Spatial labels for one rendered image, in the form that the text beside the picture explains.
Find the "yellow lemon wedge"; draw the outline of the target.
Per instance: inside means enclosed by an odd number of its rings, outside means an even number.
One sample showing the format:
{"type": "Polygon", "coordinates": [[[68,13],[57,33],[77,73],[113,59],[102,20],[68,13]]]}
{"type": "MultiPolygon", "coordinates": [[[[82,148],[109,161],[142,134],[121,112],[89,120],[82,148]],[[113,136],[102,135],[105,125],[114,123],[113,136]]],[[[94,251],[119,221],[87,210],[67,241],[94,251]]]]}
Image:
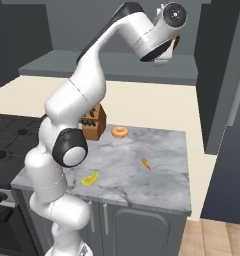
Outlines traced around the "yellow lemon wedge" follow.
{"type": "Polygon", "coordinates": [[[81,184],[84,186],[89,186],[89,185],[94,184],[98,178],[98,175],[99,175],[98,171],[94,172],[91,176],[84,178],[81,181],[81,184]]]}

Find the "glazed brown donut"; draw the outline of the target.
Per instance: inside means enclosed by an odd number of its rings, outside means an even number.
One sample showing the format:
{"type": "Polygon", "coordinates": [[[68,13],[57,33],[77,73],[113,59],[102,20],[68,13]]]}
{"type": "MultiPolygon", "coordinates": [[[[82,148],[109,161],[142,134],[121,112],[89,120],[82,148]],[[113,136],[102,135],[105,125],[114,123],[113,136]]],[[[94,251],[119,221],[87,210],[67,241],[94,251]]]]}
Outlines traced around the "glazed brown donut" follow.
{"type": "Polygon", "coordinates": [[[125,126],[116,126],[112,129],[112,136],[115,138],[124,138],[128,135],[128,128],[125,126]]]}

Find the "black stove range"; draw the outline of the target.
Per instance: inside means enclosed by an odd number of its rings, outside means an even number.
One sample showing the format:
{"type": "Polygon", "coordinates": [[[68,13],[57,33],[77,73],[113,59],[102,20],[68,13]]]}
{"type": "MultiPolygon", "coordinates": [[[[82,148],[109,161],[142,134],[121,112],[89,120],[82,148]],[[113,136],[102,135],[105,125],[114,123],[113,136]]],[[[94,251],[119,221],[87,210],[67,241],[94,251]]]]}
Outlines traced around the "black stove range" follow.
{"type": "Polygon", "coordinates": [[[24,157],[37,142],[39,119],[0,114],[0,255],[43,256],[44,252],[20,191],[11,182],[24,167],[24,157]]]}

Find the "brown knife block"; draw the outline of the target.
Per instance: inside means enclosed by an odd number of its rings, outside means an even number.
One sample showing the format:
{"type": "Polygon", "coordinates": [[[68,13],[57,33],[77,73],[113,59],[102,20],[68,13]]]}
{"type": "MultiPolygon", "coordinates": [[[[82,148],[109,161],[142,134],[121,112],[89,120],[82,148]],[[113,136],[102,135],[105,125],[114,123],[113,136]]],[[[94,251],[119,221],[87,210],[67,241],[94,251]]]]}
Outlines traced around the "brown knife block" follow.
{"type": "Polygon", "coordinates": [[[98,104],[81,119],[82,130],[87,140],[98,141],[106,129],[107,115],[101,104],[98,104]]]}

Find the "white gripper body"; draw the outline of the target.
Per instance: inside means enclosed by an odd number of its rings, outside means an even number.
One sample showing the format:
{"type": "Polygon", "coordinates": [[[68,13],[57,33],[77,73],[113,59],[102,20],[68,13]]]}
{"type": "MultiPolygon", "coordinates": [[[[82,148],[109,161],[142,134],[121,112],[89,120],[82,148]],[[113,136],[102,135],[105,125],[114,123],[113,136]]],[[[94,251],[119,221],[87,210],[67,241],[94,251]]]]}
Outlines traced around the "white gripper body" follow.
{"type": "Polygon", "coordinates": [[[174,46],[174,42],[171,42],[169,48],[164,53],[162,53],[160,56],[156,57],[152,61],[152,63],[154,65],[165,65],[172,58],[173,46],[174,46]]]}

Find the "grey cupboard door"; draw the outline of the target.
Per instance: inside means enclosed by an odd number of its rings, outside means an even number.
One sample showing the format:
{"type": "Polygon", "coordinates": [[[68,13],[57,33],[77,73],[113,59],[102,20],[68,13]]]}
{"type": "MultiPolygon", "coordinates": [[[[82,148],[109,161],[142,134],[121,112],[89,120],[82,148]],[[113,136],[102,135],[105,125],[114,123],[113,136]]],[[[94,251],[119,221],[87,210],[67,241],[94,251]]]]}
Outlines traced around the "grey cupboard door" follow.
{"type": "Polygon", "coordinates": [[[186,216],[108,204],[109,235],[99,204],[104,256],[178,256],[186,216]]]}
{"type": "Polygon", "coordinates": [[[93,202],[93,210],[94,210],[94,219],[95,219],[95,227],[96,231],[93,233],[91,231],[90,221],[85,226],[84,229],[81,230],[81,235],[84,242],[90,247],[93,252],[93,256],[101,256],[101,241],[100,241],[100,228],[96,223],[96,204],[93,202]]]}

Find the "dark grey tall cupboard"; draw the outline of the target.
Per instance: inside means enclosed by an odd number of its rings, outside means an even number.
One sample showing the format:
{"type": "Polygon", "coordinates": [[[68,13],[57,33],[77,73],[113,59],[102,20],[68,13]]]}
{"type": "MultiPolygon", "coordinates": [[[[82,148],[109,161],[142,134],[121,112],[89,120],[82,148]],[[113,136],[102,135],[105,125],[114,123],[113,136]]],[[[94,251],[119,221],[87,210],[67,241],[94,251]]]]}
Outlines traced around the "dark grey tall cupboard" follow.
{"type": "Polygon", "coordinates": [[[240,78],[240,0],[202,6],[194,57],[204,152],[215,155],[240,78]]]}

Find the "dark grey wall cupboard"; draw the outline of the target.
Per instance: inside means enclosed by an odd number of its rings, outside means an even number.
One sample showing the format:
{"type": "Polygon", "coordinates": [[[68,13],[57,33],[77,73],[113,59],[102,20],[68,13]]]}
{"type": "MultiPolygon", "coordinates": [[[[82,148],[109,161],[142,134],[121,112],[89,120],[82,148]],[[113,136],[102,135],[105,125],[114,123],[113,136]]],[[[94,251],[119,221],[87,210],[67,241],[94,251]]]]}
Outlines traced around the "dark grey wall cupboard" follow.
{"type": "Polygon", "coordinates": [[[0,88],[19,76],[19,68],[52,49],[45,4],[0,0],[0,88]]]}

